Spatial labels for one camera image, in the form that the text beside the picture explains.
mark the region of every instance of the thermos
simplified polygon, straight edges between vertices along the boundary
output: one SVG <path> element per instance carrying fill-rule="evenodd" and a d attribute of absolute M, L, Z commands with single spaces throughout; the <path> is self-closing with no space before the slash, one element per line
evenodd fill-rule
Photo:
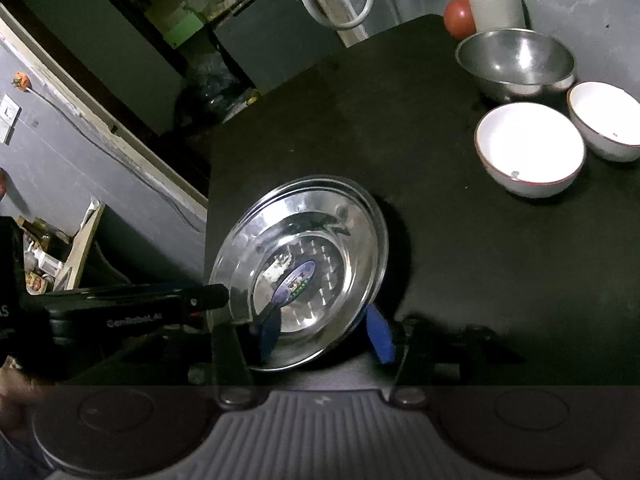
<path fill-rule="evenodd" d="M 468 0 L 476 31 L 526 28 L 522 0 Z"/>

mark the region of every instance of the black table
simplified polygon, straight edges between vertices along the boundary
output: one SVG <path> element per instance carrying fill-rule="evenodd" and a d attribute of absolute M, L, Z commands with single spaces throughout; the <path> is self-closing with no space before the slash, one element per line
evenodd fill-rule
<path fill-rule="evenodd" d="M 378 303 L 397 319 L 487 325 L 527 359 L 518 373 L 533 382 L 640 383 L 640 168 L 590 153 L 559 196 L 509 194 L 474 151 L 488 108 L 454 48 L 442 18 L 423 16 L 325 59 L 220 127 L 206 276 L 263 194 L 310 174 L 346 176 L 385 210 L 392 253 Z"/>

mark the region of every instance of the sticker on plate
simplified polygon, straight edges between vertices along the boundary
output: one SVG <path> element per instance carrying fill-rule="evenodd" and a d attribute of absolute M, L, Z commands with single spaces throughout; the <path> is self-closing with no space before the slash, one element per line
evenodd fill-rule
<path fill-rule="evenodd" d="M 287 276 L 271 297 L 271 303 L 283 307 L 295 300 L 311 281 L 316 272 L 316 263 L 313 260 L 297 266 Z"/>
<path fill-rule="evenodd" d="M 278 254 L 273 263 L 262 273 L 262 275 L 269 283 L 275 283 L 284 274 L 284 271 L 287 270 L 287 267 L 289 267 L 292 260 L 293 254 L 291 253 Z"/>

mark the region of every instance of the stainless steel plate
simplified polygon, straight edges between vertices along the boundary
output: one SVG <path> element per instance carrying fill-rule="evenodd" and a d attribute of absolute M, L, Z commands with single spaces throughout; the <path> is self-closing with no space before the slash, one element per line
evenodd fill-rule
<path fill-rule="evenodd" d="M 209 283 L 229 288 L 238 324 L 285 299 L 278 300 L 280 339 L 258 368 L 284 370 L 319 356 L 356 325 L 378 292 L 387 255 L 386 225 L 372 197 L 347 179 L 309 177 L 274 189 L 245 213 Z"/>

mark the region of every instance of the wall switch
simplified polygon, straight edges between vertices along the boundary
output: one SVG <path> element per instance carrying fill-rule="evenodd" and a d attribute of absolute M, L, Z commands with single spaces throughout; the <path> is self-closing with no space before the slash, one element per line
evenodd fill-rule
<path fill-rule="evenodd" d="M 20 113 L 20 107 L 7 94 L 4 94 L 0 103 L 0 142 L 7 142 L 18 113 Z"/>

